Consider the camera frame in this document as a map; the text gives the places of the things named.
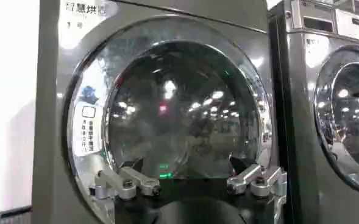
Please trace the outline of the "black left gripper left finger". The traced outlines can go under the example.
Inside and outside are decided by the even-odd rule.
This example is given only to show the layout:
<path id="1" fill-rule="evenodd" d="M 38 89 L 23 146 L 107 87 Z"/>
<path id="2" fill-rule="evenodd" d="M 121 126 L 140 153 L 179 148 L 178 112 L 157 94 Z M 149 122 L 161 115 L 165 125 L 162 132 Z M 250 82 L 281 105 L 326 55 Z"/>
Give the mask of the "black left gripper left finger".
<path id="1" fill-rule="evenodd" d="M 122 200 L 131 200 L 142 195 L 156 197 L 160 195 L 161 185 L 158 179 L 141 173 L 143 158 L 123 162 L 118 171 L 109 166 L 99 170 L 94 183 L 89 187 L 89 194 L 99 200 L 118 196 Z"/>

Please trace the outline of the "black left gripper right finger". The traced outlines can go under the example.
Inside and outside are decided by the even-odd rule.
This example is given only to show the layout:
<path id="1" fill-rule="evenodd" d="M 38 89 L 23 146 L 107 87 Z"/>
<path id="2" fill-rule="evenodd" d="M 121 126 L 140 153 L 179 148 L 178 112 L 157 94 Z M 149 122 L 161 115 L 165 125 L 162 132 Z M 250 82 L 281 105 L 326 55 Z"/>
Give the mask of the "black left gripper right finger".
<path id="1" fill-rule="evenodd" d="M 287 172 L 279 166 L 265 167 L 252 159 L 229 157 L 233 176 L 226 181 L 227 191 L 232 195 L 245 193 L 247 187 L 257 197 L 287 195 Z"/>

